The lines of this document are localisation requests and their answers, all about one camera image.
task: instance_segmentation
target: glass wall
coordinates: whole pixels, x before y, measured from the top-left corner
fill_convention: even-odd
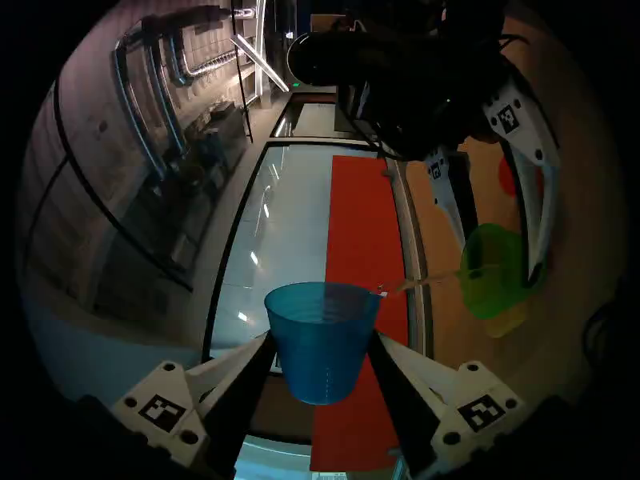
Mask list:
[[[270,291],[325,280],[335,155],[372,158],[375,152],[290,145],[270,146],[263,154],[222,280],[213,357],[269,329],[264,298]]]

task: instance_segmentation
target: white floor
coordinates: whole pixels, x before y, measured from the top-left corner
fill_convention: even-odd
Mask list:
[[[264,298],[270,291],[289,283],[324,281],[331,165],[340,154],[374,156],[318,145],[272,147],[266,153],[227,264],[212,356],[269,329]]]

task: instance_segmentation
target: screw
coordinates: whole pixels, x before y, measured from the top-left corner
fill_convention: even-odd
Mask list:
[[[187,445],[195,445],[196,443],[198,443],[198,436],[191,430],[184,430],[180,434],[180,440],[182,440]]]
[[[442,436],[445,445],[455,445],[460,443],[460,434],[458,432],[448,432]]]

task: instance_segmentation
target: red strip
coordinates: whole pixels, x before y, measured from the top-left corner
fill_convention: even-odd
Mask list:
[[[331,177],[326,280],[376,291],[404,278],[390,180],[380,158],[334,157]],[[406,296],[381,301],[376,328],[407,343]],[[354,391],[340,403],[314,412],[311,470],[368,471],[392,466],[398,446],[369,358]]]

